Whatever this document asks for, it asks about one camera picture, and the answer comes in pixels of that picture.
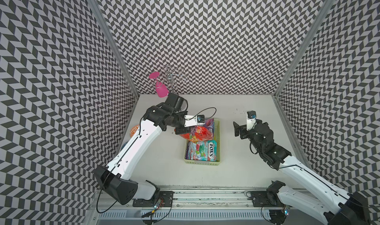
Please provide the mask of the light green plastic basket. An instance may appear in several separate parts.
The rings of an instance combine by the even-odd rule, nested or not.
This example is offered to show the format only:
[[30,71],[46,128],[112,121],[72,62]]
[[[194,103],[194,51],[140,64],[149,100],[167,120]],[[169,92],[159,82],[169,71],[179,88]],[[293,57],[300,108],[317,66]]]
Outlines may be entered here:
[[218,166],[221,163],[220,121],[214,119],[214,138],[209,141],[186,141],[184,162],[187,164],[199,164]]

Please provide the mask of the red candy bag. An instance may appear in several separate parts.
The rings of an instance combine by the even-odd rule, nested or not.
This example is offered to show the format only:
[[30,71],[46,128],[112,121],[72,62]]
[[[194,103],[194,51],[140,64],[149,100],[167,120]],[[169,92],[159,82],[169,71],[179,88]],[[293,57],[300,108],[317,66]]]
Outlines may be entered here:
[[180,135],[190,142],[210,141],[214,139],[214,127],[194,126],[190,131]]

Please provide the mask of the teal candy bag front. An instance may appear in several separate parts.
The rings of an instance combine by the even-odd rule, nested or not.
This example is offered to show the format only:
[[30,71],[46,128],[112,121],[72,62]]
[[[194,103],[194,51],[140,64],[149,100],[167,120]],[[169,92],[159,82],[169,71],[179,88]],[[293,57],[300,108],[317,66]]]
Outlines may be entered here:
[[194,161],[217,161],[217,142],[212,141],[199,141],[188,142],[185,159]]

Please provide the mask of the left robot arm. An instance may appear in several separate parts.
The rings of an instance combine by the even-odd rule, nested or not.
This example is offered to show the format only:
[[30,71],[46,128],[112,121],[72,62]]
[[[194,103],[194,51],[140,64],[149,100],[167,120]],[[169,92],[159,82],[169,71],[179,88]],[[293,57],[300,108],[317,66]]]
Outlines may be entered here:
[[132,199],[151,200],[159,193],[154,184],[133,181],[131,176],[143,154],[162,132],[168,127],[185,127],[188,112],[181,110],[183,104],[187,105],[187,100],[169,93],[165,102],[146,110],[140,119],[139,129],[123,149],[106,166],[98,166],[93,170],[102,191],[121,205]]

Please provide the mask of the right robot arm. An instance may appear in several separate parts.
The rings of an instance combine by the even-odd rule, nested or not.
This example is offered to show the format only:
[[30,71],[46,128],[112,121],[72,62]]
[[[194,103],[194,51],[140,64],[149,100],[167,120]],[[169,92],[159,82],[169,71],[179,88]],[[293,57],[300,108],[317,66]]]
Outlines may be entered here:
[[249,140],[259,157],[271,168],[284,173],[312,195],[298,192],[281,181],[267,188],[284,205],[294,207],[325,225],[371,224],[368,199],[359,192],[348,191],[327,181],[300,162],[292,153],[274,141],[268,123],[248,118],[246,125],[234,122],[234,134]]

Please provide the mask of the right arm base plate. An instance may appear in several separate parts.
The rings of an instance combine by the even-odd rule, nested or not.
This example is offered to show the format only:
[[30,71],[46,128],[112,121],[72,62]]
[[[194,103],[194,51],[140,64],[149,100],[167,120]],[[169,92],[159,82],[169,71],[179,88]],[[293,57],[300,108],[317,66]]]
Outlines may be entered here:
[[249,191],[247,196],[252,201],[253,207],[255,208],[280,208],[284,206],[278,196],[272,192]]

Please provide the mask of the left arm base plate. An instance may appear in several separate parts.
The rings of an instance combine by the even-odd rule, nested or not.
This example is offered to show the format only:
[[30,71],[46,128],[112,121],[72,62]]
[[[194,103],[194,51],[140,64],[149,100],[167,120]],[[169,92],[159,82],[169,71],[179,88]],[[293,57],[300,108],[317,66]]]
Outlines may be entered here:
[[159,193],[156,193],[150,200],[134,199],[133,207],[153,208],[159,199],[163,200],[161,207],[171,207],[173,204],[173,197],[174,191],[160,191]]

